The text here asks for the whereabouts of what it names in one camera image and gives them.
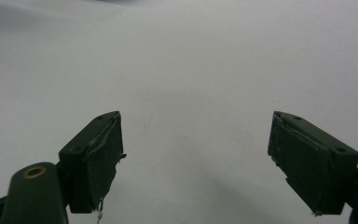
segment dark object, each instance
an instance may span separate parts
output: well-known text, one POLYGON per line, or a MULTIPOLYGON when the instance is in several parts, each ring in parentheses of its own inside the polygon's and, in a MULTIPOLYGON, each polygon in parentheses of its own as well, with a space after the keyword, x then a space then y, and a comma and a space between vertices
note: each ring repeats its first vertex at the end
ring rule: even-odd
POLYGON ((41 162, 13 175, 0 199, 0 223, 68 223, 65 212, 90 213, 110 190, 123 154, 119 112, 90 122, 61 151, 57 165, 41 162))
POLYGON ((268 154, 316 216, 339 215, 345 203, 358 223, 358 151, 308 121, 274 112, 268 154))

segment black object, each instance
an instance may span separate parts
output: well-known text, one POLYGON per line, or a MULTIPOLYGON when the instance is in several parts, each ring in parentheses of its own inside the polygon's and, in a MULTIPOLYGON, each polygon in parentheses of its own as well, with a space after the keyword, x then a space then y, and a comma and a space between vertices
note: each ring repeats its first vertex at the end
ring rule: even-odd
POLYGON ((65 207, 90 213, 111 188, 123 154, 120 113, 90 122, 59 153, 60 162, 37 163, 13 175, 0 199, 0 223, 68 223, 65 207))
POLYGON ((345 203, 358 223, 358 151, 301 117, 274 112, 268 154, 316 216, 339 215, 345 203))

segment white surface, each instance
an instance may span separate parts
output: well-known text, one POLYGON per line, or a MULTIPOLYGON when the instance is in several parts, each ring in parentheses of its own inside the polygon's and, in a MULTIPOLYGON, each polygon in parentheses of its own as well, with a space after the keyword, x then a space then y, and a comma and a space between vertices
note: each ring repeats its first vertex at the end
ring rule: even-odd
POLYGON ((281 110, 358 150, 358 1, 110 1, 0 0, 0 197, 120 110, 102 224, 347 223, 313 217, 267 146, 281 110))

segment screw hole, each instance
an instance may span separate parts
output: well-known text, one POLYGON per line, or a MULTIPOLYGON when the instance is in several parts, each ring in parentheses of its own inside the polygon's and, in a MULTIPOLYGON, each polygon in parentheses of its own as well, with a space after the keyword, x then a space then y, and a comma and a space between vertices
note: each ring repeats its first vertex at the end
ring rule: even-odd
POLYGON ((345 150, 345 148, 342 148, 342 147, 338 147, 337 151, 342 152, 342 153, 347 152, 347 150, 345 150))
POLYGON ((43 166, 35 166, 24 172, 22 175, 26 179, 32 179, 38 177, 46 172, 46 168, 43 166))

